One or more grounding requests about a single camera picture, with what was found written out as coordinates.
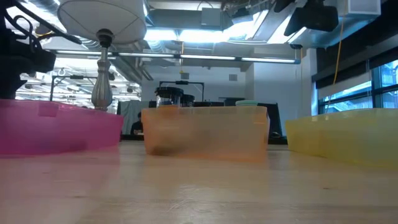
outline white wall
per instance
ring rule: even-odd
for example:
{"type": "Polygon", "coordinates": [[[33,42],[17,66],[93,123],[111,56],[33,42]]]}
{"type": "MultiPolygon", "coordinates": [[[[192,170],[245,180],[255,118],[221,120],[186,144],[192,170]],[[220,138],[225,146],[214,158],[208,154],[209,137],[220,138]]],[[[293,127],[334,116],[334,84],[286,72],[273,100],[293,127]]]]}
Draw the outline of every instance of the white wall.
{"type": "Polygon", "coordinates": [[[315,49],[307,50],[302,65],[254,64],[254,100],[278,104],[283,135],[286,120],[312,115],[312,101],[317,102],[317,97],[311,76],[317,72],[316,64],[315,49]]]}
{"type": "MultiPolygon", "coordinates": [[[[155,89],[159,87],[160,81],[178,81],[180,80],[180,67],[147,67],[148,72],[154,78],[154,81],[142,81],[141,100],[155,100],[155,89]]],[[[183,67],[184,72],[190,74],[190,82],[205,83],[205,100],[219,101],[220,97],[245,97],[245,73],[240,68],[218,68],[211,69],[202,67],[183,67]],[[229,74],[237,74],[236,82],[229,81],[229,74]]],[[[174,85],[182,88],[184,93],[194,95],[196,101],[201,101],[201,85],[174,85]]]]}
{"type": "Polygon", "coordinates": [[[254,63],[246,71],[244,95],[247,100],[254,100],[254,63]]]}

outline person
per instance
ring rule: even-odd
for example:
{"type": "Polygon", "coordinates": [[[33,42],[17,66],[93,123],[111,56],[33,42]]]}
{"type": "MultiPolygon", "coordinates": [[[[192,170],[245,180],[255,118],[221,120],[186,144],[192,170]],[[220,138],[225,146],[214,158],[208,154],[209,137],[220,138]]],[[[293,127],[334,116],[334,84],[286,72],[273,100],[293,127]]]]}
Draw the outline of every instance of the person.
{"type": "Polygon", "coordinates": [[[139,133],[143,133],[143,132],[144,132],[144,127],[142,126],[141,112],[140,112],[140,113],[138,113],[138,121],[135,122],[134,124],[132,124],[130,133],[133,135],[138,135],[139,133]]]}

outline glass window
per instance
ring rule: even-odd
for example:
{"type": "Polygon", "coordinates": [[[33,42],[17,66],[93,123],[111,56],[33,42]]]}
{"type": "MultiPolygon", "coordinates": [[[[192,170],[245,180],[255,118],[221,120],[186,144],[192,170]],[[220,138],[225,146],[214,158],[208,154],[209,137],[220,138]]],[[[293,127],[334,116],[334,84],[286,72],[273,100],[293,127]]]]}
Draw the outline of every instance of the glass window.
{"type": "Polygon", "coordinates": [[[380,66],[381,86],[398,84],[398,60],[380,66]]]}
{"type": "MultiPolygon", "coordinates": [[[[338,99],[338,98],[345,97],[345,96],[351,96],[351,95],[355,95],[357,93],[363,93],[365,91],[371,91],[371,89],[372,89],[372,82],[368,81],[366,83],[362,83],[362,84],[359,84],[357,86],[351,87],[351,88],[349,88],[347,90],[343,90],[343,91],[341,91],[339,93],[333,94],[331,96],[331,99],[334,100],[334,99],[338,99]]],[[[323,101],[324,102],[329,101],[329,96],[325,97],[323,99],[323,101]]]]}
{"type": "Polygon", "coordinates": [[[383,94],[383,108],[398,108],[398,91],[383,94]]]}
{"type": "Polygon", "coordinates": [[[355,110],[355,109],[366,109],[372,107],[373,107],[372,97],[368,96],[360,99],[348,100],[340,103],[333,103],[329,106],[328,113],[355,110]]]}

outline window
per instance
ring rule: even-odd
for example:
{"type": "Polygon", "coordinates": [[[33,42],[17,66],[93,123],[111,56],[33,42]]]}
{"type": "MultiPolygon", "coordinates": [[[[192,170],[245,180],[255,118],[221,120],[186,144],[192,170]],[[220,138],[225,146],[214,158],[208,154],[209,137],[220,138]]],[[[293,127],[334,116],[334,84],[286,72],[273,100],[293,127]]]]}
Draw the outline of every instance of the window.
{"type": "Polygon", "coordinates": [[[381,86],[398,84],[398,60],[380,66],[381,86]]]}
{"type": "Polygon", "coordinates": [[[347,100],[340,103],[333,103],[329,105],[328,113],[340,112],[340,111],[348,111],[348,110],[356,110],[356,109],[367,109],[372,108],[372,98],[364,97],[355,100],[347,100]]]}
{"type": "MultiPolygon", "coordinates": [[[[357,93],[363,93],[363,92],[367,92],[367,91],[371,91],[372,90],[372,82],[368,81],[366,83],[362,83],[360,85],[354,86],[352,88],[349,88],[347,90],[341,91],[339,93],[335,93],[333,94],[330,98],[331,100],[335,100],[338,98],[342,98],[345,96],[352,96],[355,95],[357,93]]],[[[329,101],[329,96],[325,97],[323,99],[324,102],[329,101]]]]}
{"type": "Polygon", "coordinates": [[[398,60],[371,70],[372,81],[362,83],[318,102],[318,113],[366,108],[398,108],[398,60]]]}
{"type": "Polygon", "coordinates": [[[383,108],[398,108],[398,91],[384,93],[382,101],[383,108]]]}

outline yellow plastic bin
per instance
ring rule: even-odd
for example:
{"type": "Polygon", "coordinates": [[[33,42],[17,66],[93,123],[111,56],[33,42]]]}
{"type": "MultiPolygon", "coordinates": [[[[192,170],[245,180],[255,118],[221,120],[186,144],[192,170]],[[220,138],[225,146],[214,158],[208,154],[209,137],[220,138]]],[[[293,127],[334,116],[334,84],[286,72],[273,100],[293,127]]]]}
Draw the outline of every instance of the yellow plastic bin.
{"type": "Polygon", "coordinates": [[[158,156],[261,162],[269,122],[263,106],[142,110],[146,152],[158,156]]]}
{"type": "Polygon", "coordinates": [[[286,121],[289,149],[312,156],[398,167],[398,110],[365,109],[286,121]]]}

